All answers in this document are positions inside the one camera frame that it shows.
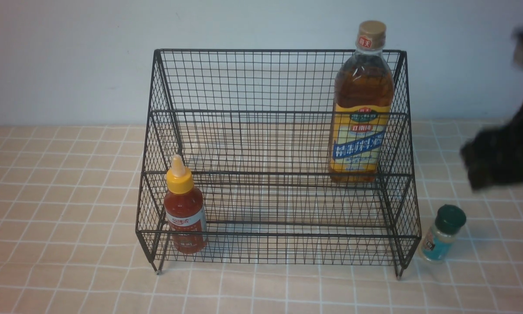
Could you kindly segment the black blurred gripper body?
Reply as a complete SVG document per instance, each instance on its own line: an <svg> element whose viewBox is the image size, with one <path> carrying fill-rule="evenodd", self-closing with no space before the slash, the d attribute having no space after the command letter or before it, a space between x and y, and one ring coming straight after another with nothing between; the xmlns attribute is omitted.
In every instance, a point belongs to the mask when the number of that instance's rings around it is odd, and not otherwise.
<svg viewBox="0 0 523 314"><path fill-rule="evenodd" d="M523 184L523 103L504 125L481 129L459 155L472 191Z"/></svg>

